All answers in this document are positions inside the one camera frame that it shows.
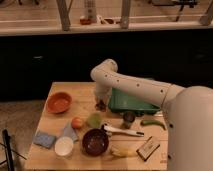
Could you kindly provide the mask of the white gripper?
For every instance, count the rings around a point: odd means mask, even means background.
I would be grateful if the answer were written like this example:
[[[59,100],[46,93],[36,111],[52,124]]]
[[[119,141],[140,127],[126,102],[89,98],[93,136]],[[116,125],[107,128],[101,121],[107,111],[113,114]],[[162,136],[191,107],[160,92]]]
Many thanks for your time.
[[[97,103],[103,102],[107,104],[112,94],[112,88],[97,83],[94,89],[95,100]]]

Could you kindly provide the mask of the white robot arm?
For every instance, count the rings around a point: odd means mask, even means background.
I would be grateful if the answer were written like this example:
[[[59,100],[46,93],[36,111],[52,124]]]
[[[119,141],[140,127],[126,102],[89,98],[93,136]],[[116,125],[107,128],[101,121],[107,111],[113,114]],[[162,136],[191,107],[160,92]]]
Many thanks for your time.
[[[213,88],[185,88],[117,70],[112,59],[91,70],[96,98],[104,100],[116,88],[160,107],[168,125],[168,171],[213,171]]]

